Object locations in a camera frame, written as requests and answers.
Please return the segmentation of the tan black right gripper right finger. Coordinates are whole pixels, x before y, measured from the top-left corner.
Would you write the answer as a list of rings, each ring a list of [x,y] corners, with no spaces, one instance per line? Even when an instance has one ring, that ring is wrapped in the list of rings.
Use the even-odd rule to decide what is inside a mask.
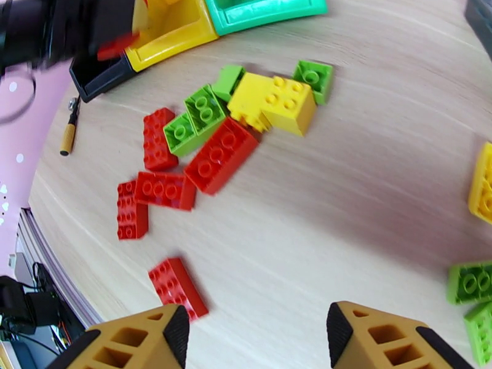
[[[332,368],[470,368],[425,323],[360,304],[331,303],[327,337]]]

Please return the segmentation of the tan black right gripper left finger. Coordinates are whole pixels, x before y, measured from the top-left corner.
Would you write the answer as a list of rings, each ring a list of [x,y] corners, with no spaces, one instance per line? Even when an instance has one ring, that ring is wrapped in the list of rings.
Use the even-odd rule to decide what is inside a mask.
[[[168,304],[87,329],[49,368],[184,368],[189,317]]]

